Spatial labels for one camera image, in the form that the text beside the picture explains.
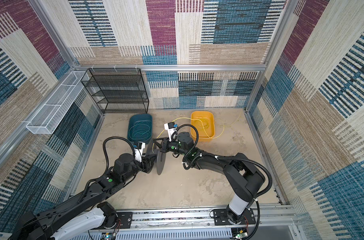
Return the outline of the teal plastic bin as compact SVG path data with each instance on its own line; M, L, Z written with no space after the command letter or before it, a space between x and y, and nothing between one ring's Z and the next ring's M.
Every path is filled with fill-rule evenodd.
M130 142L149 144L153 135L153 117L150 114L137 114L129 119L127 139Z

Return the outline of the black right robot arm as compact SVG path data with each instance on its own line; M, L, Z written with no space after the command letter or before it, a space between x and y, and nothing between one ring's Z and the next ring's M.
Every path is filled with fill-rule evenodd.
M223 174L235 195L227 206L228 220L239 224L244 213L249 210L258 197L266 194L273 185L269 170L258 162L250 160L244 154L235 156L215 155L197 147L200 135L191 124L166 124L168 136L153 139L161 153L172 152L183 156L185 170L210 170Z

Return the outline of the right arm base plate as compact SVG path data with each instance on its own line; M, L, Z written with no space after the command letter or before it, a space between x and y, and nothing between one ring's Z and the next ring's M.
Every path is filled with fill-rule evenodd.
M252 209L245 209L242 214L237 215L231 211L230 208L226 209L213 209L209 216L214 219L216 226L225 225L254 225L257 223L255 214Z

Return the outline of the grey perforated cable spool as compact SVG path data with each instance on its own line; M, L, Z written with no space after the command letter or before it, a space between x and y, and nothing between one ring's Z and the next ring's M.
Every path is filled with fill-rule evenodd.
M149 142L145 157L149 157L149 158L156 157L156 162L155 162L153 169L156 169L157 174L161 175L164 170L164 166L165 166L165 162L166 162L166 153L159 152L155 148L153 140L151 140Z

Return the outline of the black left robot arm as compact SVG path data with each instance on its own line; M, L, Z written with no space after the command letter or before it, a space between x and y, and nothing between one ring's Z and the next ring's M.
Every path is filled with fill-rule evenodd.
M128 186L139 172L151 172L158 157L158 152L143 154L143 143L130 147L131 153L120 155L100 177L89 180L79 194L49 210L20 217L10 239L70 240L95 228L117 227L117 211L107 199Z

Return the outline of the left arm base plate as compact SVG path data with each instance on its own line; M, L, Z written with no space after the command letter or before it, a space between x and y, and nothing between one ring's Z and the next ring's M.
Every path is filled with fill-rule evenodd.
M132 224L133 212L116 212L106 217L100 227L93 230L117 231L118 229L129 229Z

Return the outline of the yellow plastic bin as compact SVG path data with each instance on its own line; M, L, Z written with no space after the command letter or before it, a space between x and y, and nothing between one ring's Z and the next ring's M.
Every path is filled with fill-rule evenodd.
M193 112L191 114L191 125L198 130L199 143L210 142L216 134L214 115L211 112Z

